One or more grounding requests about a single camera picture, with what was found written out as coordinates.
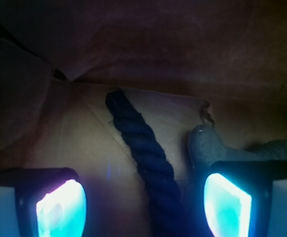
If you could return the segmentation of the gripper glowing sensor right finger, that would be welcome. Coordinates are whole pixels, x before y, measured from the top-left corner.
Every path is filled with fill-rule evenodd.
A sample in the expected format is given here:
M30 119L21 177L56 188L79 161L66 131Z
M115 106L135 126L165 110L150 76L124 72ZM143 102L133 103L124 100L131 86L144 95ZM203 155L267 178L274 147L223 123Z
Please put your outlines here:
M204 209L215 237L287 237L287 160L214 163Z

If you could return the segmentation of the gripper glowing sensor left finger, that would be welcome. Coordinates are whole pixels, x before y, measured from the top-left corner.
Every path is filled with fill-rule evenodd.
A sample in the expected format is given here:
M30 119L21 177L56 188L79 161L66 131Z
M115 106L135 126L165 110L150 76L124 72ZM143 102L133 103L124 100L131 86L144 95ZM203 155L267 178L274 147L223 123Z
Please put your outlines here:
M0 237L80 237L85 190L71 168L0 168Z

